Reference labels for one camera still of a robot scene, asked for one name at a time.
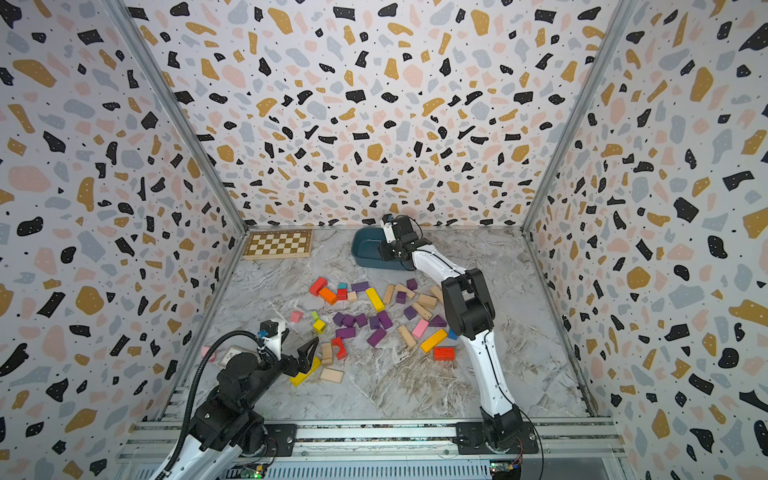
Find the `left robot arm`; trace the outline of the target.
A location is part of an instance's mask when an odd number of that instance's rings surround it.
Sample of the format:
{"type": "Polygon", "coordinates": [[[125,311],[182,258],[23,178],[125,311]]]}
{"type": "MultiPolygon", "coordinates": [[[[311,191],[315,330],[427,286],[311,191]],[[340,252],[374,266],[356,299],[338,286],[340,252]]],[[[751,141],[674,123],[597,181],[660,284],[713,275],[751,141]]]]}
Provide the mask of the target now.
{"type": "Polygon", "coordinates": [[[217,479],[232,468],[241,456],[254,468],[267,457],[260,477],[280,457],[293,453],[297,426],[268,427],[255,405],[276,380],[286,375],[308,374],[317,360],[319,340],[314,338],[298,348],[296,355],[278,355],[267,340],[257,334],[234,330],[217,339],[204,355],[193,377],[182,419],[181,431],[155,479],[217,479]],[[194,399],[205,367],[216,348],[242,336],[256,343],[257,351],[235,355],[219,372],[217,386],[199,406],[194,399]]]}

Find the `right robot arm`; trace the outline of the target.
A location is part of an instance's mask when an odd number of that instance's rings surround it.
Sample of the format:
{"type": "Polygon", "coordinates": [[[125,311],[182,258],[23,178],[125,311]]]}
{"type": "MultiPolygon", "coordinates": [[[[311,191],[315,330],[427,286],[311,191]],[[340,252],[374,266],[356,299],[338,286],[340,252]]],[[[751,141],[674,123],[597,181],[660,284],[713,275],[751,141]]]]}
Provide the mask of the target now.
{"type": "Polygon", "coordinates": [[[480,394],[485,443],[495,451],[516,444],[523,416],[509,390],[495,345],[495,307],[481,270],[464,268],[445,257],[407,215],[381,219],[383,260],[418,270],[440,286],[445,319],[468,351],[480,394]]]}

